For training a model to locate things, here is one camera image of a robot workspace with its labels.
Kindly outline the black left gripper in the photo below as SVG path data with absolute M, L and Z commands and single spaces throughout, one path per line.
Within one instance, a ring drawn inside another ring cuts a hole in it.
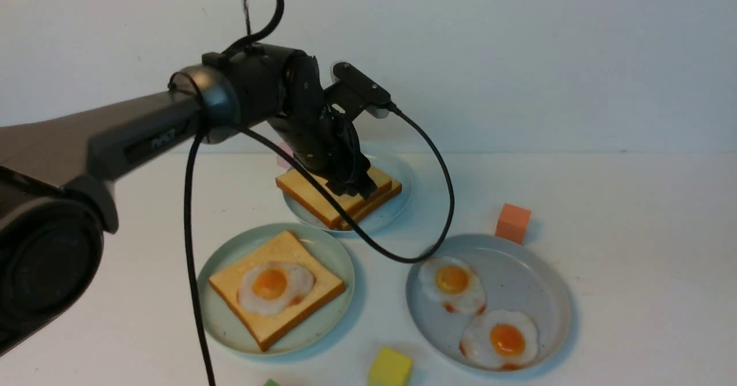
M 313 175 L 326 179 L 326 188 L 333 195 L 359 194 L 368 200 L 377 191 L 357 131 L 324 101 L 290 103 L 271 116 L 268 124 L 292 150 L 293 158 Z

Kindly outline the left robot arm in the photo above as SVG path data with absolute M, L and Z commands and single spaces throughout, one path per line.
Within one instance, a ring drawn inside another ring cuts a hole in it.
M 114 184 L 198 131 L 220 143 L 267 122 L 330 191 L 368 199 L 369 161 L 329 93 L 316 58 L 255 44 L 203 55 L 164 92 L 2 128 L 2 354 L 89 287 L 119 227 Z

